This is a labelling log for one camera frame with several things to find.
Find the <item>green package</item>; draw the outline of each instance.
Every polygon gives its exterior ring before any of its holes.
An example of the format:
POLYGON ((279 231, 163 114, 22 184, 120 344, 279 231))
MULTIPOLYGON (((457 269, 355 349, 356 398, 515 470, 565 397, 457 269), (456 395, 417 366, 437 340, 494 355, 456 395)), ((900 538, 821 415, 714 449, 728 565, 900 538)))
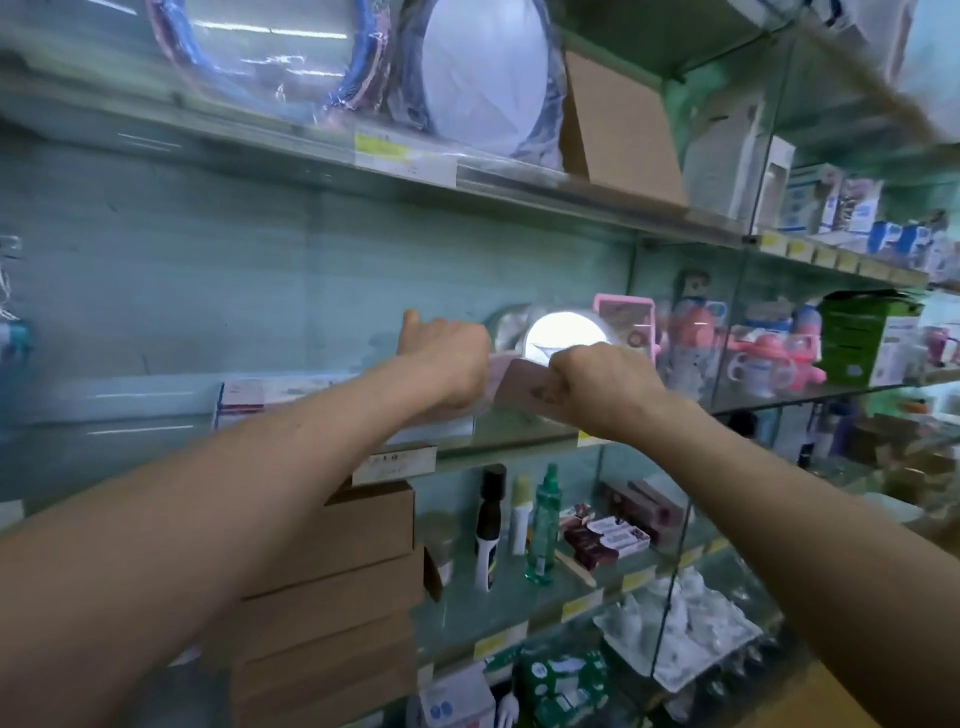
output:
POLYGON ((882 387, 902 384, 914 355, 924 310, 895 290, 837 291, 819 306, 823 359, 816 366, 830 384, 882 387))

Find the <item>round white object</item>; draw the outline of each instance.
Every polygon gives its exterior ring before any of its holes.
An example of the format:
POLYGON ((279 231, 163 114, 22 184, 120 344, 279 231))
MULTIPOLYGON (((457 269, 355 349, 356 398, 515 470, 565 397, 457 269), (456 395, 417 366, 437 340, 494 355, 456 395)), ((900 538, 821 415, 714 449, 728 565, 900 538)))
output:
POLYGON ((531 0, 438 0, 420 69, 437 134, 513 154, 540 118, 548 63, 546 29, 531 0))
POLYGON ((546 365, 551 356, 564 349, 610 340, 609 330, 593 314, 555 311, 541 316, 530 326, 520 353, 524 359, 546 365))

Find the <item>shelf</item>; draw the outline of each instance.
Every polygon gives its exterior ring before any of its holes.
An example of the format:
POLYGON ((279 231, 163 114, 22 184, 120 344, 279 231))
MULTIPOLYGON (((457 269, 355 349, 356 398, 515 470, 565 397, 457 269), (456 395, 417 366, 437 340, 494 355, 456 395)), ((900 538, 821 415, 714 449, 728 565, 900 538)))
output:
POLYGON ((0 42, 19 54, 26 69, 14 64, 0 70, 0 106, 9 122, 43 138, 273 175, 378 199, 519 215, 534 225, 586 222, 672 241, 743 247, 741 226, 712 213, 486 155, 359 115, 331 114, 310 127, 280 122, 206 100, 184 85, 158 52, 107 47, 92 60, 87 44, 79 40, 24 26, 23 36, 16 36, 18 26, 11 25, 0 42), (388 136, 417 164, 390 164, 358 154, 358 135, 361 140, 388 136), (132 143, 131 137, 140 141, 132 143), (292 159, 299 163, 291 164, 292 159), (304 170, 304 160, 318 166, 304 170))

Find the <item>blue ring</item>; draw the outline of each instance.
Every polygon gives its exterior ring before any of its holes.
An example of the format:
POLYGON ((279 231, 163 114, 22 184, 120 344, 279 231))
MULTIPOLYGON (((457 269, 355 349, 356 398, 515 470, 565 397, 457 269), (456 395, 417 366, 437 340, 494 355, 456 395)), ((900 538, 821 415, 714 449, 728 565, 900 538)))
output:
POLYGON ((219 93, 237 106, 268 115, 286 118, 297 123, 312 123, 320 109, 345 106, 355 103, 356 94, 364 82, 385 67, 386 54, 381 54, 380 62, 374 67, 376 52, 385 46, 389 37, 376 30, 378 17, 386 13, 389 29, 388 0, 353 0, 356 13, 357 32, 353 38, 353 54, 350 65, 344 74, 340 86, 331 91, 322 104, 310 102, 271 103, 249 93, 244 87, 225 80, 216 70, 213 61, 201 48, 193 32, 190 18, 184 7, 185 0, 147 0, 147 6, 155 21, 157 41, 166 47, 175 57, 177 65, 183 70, 199 77, 199 80, 215 88, 219 93))

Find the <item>plastic packaging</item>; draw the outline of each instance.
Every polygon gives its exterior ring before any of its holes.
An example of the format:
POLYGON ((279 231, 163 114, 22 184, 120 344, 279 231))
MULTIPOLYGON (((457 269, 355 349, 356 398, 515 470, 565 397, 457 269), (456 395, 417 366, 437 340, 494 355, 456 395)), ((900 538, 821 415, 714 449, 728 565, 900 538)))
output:
POLYGON ((377 108, 391 0, 147 0, 164 55, 201 92, 299 124, 377 108))
POLYGON ((524 575, 537 584, 549 584, 553 579, 554 550, 557 547, 557 532, 560 530, 560 485, 557 483, 557 466, 550 463, 546 476, 537 489, 537 505, 534 510, 533 534, 527 554, 527 569, 524 575))
POLYGON ((396 121, 563 169, 566 72, 542 0, 420 0, 401 18, 398 62, 396 121))

